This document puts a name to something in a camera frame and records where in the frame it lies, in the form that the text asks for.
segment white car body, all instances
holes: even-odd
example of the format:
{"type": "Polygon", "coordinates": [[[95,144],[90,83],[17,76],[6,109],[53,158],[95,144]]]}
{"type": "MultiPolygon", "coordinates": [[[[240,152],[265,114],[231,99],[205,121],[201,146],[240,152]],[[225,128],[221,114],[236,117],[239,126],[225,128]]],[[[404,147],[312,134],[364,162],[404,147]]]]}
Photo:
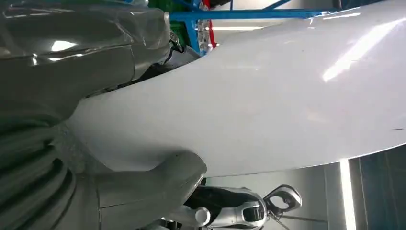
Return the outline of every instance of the white car body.
{"type": "Polygon", "coordinates": [[[380,2],[237,34],[83,100],[68,126],[118,171],[179,149],[200,155],[209,177],[336,162],[406,142],[405,54],[406,1],[380,2]]]}

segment fluorescent light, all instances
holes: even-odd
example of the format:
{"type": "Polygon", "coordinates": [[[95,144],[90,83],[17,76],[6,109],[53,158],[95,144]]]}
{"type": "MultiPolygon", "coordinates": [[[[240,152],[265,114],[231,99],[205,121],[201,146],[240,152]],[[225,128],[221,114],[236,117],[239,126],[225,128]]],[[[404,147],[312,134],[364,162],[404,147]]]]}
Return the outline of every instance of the fluorescent light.
{"type": "Polygon", "coordinates": [[[348,159],[340,161],[341,189],[344,201],[345,225],[347,230],[356,230],[354,200],[352,198],[351,175],[348,159]]]}
{"type": "Polygon", "coordinates": [[[344,15],[339,15],[339,16],[325,17],[325,18],[323,18],[323,20],[334,19],[334,18],[354,17],[354,16],[358,16],[360,14],[361,13],[349,13],[349,14],[344,14],[344,15]]]}
{"type": "Polygon", "coordinates": [[[68,41],[55,41],[51,47],[51,51],[57,52],[66,50],[76,46],[76,43],[68,42],[68,41]]]}
{"type": "Polygon", "coordinates": [[[264,28],[263,26],[214,26],[212,29],[216,31],[250,31],[264,28]]]}
{"type": "Polygon", "coordinates": [[[379,43],[388,33],[406,18],[399,19],[390,23],[385,23],[374,27],[366,35],[361,37],[347,53],[345,53],[337,62],[323,74],[325,82],[335,78],[344,70],[349,69],[351,65],[364,56],[370,49],[379,43]]]}

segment white wall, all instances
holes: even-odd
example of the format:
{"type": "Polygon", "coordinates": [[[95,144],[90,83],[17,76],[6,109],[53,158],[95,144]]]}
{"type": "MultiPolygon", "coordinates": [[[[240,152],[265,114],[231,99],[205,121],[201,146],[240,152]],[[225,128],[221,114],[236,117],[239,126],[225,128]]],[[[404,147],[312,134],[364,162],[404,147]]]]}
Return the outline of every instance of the white wall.
{"type": "MultiPolygon", "coordinates": [[[[327,204],[324,167],[316,166],[283,172],[208,178],[207,185],[246,187],[264,197],[281,184],[296,188],[302,196],[303,206],[289,212],[289,216],[327,221],[327,204]]],[[[281,222],[292,230],[327,230],[327,223],[317,223],[282,218],[281,222]]],[[[265,224],[264,230],[284,230],[274,221],[265,224]]]]}
{"type": "MultiPolygon", "coordinates": [[[[233,9],[235,10],[257,10],[263,9],[278,0],[234,0],[233,9]]],[[[333,7],[332,0],[292,0],[277,9],[331,9],[333,7]]],[[[230,4],[219,6],[216,10],[229,10],[230,4]]],[[[244,20],[213,20],[213,27],[224,26],[271,26],[280,24],[289,19],[244,19],[244,20]]],[[[227,37],[238,31],[215,31],[214,37],[216,42],[222,43],[227,37]]]]}

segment protective cover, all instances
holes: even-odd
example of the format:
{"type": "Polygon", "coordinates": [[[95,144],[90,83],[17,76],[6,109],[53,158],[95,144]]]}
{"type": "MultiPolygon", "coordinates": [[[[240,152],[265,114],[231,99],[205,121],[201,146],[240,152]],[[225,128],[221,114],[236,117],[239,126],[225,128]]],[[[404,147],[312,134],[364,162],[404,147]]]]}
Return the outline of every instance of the protective cover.
{"type": "Polygon", "coordinates": [[[113,3],[0,11],[0,229],[134,230],[181,206],[206,170],[196,154],[174,151],[148,172],[77,173],[52,130],[81,98],[166,60],[167,16],[113,3]]]}

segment blue metal beam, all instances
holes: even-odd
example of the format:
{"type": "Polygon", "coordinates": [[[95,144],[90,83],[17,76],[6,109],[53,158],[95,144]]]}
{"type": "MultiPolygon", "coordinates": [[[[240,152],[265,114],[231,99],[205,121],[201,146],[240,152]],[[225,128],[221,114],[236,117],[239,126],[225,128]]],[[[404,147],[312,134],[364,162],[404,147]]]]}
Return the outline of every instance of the blue metal beam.
{"type": "Polygon", "coordinates": [[[290,2],[290,1],[291,1],[291,0],[280,0],[280,1],[277,1],[277,2],[274,3],[274,4],[265,7],[264,10],[272,10],[272,9],[275,9],[276,7],[280,7],[280,6],[282,6],[283,4],[285,4],[285,3],[287,3],[287,2],[290,2]]]}
{"type": "Polygon", "coordinates": [[[195,11],[173,12],[170,19],[186,21],[198,19],[252,19],[252,18],[309,18],[321,15],[320,10],[233,10],[233,11],[195,11]]]}

